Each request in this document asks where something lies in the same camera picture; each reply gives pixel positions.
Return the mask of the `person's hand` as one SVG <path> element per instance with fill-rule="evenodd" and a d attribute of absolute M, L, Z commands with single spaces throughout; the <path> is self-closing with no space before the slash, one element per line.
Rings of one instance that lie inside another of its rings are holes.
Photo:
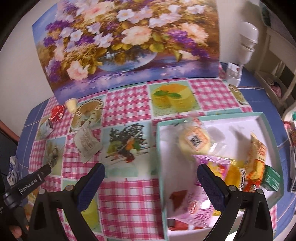
<path fill-rule="evenodd" d="M 20 238 L 22 236 L 22 230 L 19 226 L 9 226 L 9 229 L 15 238 Z"/>

